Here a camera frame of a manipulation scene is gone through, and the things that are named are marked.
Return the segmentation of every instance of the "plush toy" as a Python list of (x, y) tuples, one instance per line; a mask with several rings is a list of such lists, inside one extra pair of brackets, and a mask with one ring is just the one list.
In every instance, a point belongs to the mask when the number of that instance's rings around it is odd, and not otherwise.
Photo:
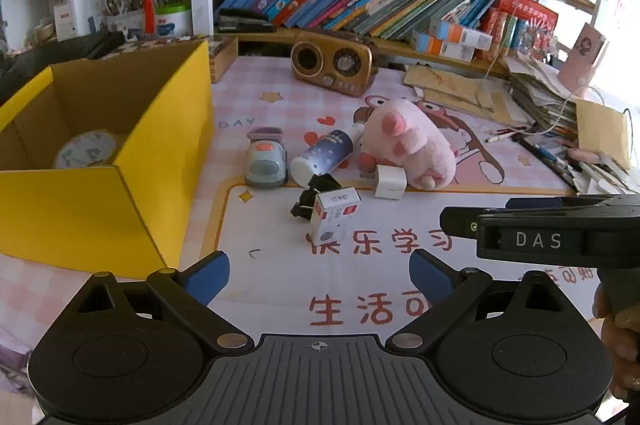
[(456, 157), (433, 122), (408, 100), (391, 100), (373, 110), (362, 134), (358, 168), (373, 172), (376, 165), (402, 167), (408, 183), (436, 190), (449, 185)]

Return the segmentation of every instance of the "toy car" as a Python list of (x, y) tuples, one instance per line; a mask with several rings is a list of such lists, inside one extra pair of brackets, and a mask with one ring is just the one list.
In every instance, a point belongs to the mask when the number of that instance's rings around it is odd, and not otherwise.
[(247, 185), (273, 189), (287, 181), (287, 152), (281, 128), (256, 128), (247, 134), (251, 141), (244, 167)]

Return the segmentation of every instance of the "orange border line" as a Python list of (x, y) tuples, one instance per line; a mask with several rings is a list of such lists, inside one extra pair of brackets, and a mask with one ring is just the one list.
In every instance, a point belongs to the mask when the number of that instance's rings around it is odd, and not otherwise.
[[(235, 176), (224, 180), (218, 186), (216, 195), (213, 198), (213, 204), (211, 206), (211, 212), (209, 214), (209, 221), (207, 222), (207, 229), (205, 230), (204, 240), (202, 242), (202, 248), (200, 249), (200, 258), (205, 257), (212, 251), (218, 249), (220, 243), (220, 235), (222, 234), (222, 225), (225, 220), (226, 205), (229, 200), (231, 189), (235, 187), (244, 186), (244, 177)], [(343, 182), (344, 187), (356, 187), (359, 190), (373, 190), (370, 185), (362, 185), (358, 181), (346, 181)], [(281, 188), (298, 188), (301, 187), (297, 183), (289, 180)], [(538, 195), (538, 196), (566, 196), (571, 195), (565, 190), (553, 190), (553, 189), (539, 189), (539, 188), (526, 188), (526, 187), (502, 187), (496, 186), (488, 189), (485, 186), (478, 187), (476, 190), (469, 190), (472, 186), (464, 187), (447, 187), (446, 189), (439, 190), (437, 192), (444, 192), (450, 194), (522, 194), (522, 195)], [(421, 190), (414, 189), (413, 187), (407, 187), (407, 192), (422, 192)]]

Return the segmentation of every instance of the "metal screw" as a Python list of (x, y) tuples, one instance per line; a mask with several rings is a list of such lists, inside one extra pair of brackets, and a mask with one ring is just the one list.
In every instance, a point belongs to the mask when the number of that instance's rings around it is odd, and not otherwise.
[(422, 345), (422, 337), (415, 333), (398, 333), (391, 339), (391, 342), (400, 349), (415, 349)]
[(243, 347), (248, 341), (249, 339), (240, 333), (225, 333), (218, 337), (218, 345), (225, 349)]

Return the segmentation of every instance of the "red button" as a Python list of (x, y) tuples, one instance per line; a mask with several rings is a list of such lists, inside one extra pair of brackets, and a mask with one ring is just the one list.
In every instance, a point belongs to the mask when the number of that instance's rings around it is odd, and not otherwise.
[(257, 150), (273, 150), (273, 144), (269, 142), (260, 142), (260, 144), (256, 144), (255, 148)]

